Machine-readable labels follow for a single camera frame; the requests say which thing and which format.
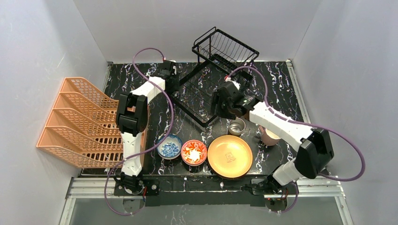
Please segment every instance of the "red bowl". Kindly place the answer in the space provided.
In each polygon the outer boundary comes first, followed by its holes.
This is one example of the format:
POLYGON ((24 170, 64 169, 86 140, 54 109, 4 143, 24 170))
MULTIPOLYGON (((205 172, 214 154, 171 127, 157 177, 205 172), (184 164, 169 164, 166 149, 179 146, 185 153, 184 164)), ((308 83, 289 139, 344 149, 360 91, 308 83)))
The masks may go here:
POLYGON ((181 157, 188 165, 200 165, 207 158, 207 148, 201 141, 189 140, 181 148, 181 157))

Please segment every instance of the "white wall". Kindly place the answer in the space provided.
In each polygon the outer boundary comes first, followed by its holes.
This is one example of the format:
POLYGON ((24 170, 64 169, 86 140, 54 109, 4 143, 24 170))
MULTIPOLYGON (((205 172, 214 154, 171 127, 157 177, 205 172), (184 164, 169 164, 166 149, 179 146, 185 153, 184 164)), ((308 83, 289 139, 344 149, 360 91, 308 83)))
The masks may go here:
POLYGON ((58 224, 72 166, 36 149, 64 77, 107 63, 72 0, 0 3, 0 224, 58 224))
MULTIPOLYGON (((367 169, 343 184, 355 224, 397 224, 398 2, 324 0, 293 60, 313 123, 351 137, 367 169)), ((351 177, 353 149, 334 140, 329 169, 351 177)))
MULTIPOLYGON (((321 0, 74 0, 107 61, 131 62, 144 47, 196 61, 193 41, 213 26, 260 52, 258 60, 292 58, 321 0)), ((138 61, 158 61, 143 52, 138 61)))

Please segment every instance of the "marble tabletop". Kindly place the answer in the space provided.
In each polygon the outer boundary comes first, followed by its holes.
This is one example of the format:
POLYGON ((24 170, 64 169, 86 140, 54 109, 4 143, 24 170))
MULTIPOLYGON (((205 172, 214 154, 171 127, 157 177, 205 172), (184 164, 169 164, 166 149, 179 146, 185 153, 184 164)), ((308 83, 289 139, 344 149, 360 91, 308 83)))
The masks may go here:
MULTIPOLYGON (((139 64, 138 68, 147 76, 155 73, 157 63, 139 64)), ((178 63, 180 77, 187 75, 196 66, 196 63, 178 63)), ((265 77, 268 86, 268 101, 276 110, 281 111, 294 120, 303 121, 296 94, 289 76, 285 62, 254 62, 265 77)), ((198 82, 203 89, 212 93, 214 87, 207 85, 209 78, 222 79, 225 74, 218 71, 214 66, 207 66, 200 71, 192 82, 198 82)), ((144 83, 131 64, 113 64, 110 76, 106 84, 105 94, 113 99, 118 99, 123 92, 129 92, 144 83)), ((256 75, 251 82, 248 92, 252 92, 263 98, 264 84, 256 75)), ((170 126, 170 112, 166 98, 158 95, 149 104, 149 121, 146 148, 156 144, 159 138, 166 133, 170 126)), ((174 125, 171 134, 177 135, 184 142, 196 139, 202 141, 206 146, 217 137, 227 134, 227 119, 216 118, 208 127, 199 126, 192 118, 185 114, 178 106, 174 107, 174 125)), ((277 166, 292 160, 296 152, 285 141, 281 140, 276 146, 268 147, 260 141, 260 131, 257 124, 246 121, 246 128, 241 135, 253 152, 253 164, 248 175, 267 175, 277 166)), ((104 169, 84 169, 82 174, 106 174, 104 169)), ((211 175, 213 174, 208 162, 192 167, 186 165, 181 157, 173 160, 161 158, 156 151, 145 155, 143 174, 146 175, 211 175)))

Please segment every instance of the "blue and white bowl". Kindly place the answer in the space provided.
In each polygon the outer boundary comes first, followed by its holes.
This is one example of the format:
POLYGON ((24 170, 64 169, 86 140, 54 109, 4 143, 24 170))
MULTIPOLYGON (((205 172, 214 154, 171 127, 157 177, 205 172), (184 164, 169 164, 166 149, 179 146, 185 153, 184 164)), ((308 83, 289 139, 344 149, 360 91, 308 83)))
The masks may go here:
POLYGON ((167 138, 161 143, 158 148, 158 154, 164 159, 174 159, 177 158, 181 154, 181 147, 183 146, 183 142, 181 139, 175 135, 169 135, 167 138))

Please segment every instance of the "black dish rack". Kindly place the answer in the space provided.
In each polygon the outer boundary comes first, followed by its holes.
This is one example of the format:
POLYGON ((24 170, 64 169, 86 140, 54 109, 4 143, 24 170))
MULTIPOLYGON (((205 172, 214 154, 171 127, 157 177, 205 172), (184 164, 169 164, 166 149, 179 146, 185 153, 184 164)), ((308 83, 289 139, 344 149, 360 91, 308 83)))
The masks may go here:
MULTIPOLYGON (((192 51, 198 55, 198 64, 180 79, 179 91, 171 97, 178 107, 205 128, 217 117, 210 114, 213 91, 234 69, 251 65, 259 52, 216 27, 196 39, 192 51)), ((253 76, 249 70, 240 70, 232 79, 245 88, 253 76)))

